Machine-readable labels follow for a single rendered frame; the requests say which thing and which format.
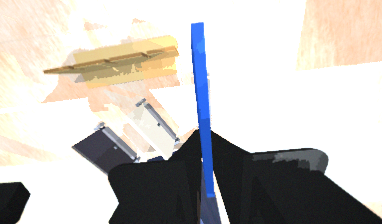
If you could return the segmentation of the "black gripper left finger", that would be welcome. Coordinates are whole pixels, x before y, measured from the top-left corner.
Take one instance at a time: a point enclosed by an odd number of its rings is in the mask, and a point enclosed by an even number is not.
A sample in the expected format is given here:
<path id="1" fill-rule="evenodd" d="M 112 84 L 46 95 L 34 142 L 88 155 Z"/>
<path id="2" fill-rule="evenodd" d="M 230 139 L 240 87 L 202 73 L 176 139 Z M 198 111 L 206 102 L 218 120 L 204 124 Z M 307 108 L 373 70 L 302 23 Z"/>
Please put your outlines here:
<path id="1" fill-rule="evenodd" d="M 108 182 L 120 202 L 121 197 L 178 194 L 189 224 L 201 220 L 202 150 L 196 129 L 168 159 L 125 163 L 109 171 Z"/>

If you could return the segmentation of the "tan slotted board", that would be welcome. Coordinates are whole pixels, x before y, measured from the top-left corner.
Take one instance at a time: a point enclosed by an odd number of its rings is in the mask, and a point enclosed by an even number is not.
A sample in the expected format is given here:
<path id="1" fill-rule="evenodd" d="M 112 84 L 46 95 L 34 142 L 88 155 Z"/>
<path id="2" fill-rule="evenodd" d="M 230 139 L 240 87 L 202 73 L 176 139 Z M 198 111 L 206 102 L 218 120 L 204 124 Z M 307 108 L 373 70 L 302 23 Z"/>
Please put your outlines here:
<path id="1" fill-rule="evenodd" d="M 75 64 L 43 73 L 82 73 L 88 89 L 182 73 L 176 34 L 72 55 Z"/>

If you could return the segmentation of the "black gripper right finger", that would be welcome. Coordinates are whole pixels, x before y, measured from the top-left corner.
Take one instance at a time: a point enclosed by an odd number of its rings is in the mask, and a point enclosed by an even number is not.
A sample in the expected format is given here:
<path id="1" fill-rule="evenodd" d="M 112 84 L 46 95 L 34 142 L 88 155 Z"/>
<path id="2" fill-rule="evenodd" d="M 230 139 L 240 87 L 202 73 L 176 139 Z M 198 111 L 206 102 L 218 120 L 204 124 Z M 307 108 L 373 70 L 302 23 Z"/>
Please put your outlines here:
<path id="1" fill-rule="evenodd" d="M 328 154 L 315 148 L 249 152 L 211 130 L 213 172 L 230 224 L 248 224 L 252 180 L 260 175 L 320 170 Z"/>

